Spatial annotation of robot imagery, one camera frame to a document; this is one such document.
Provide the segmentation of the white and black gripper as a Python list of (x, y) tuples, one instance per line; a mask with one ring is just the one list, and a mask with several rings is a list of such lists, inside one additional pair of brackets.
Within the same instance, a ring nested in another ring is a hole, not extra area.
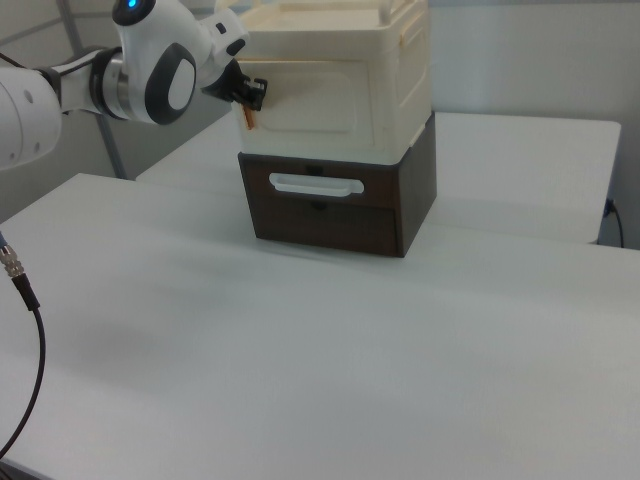
[(207, 95), (260, 111), (268, 81), (246, 77), (235, 60), (249, 40), (240, 18), (232, 10), (219, 10), (199, 24), (205, 43), (204, 60), (197, 68), (197, 86)]

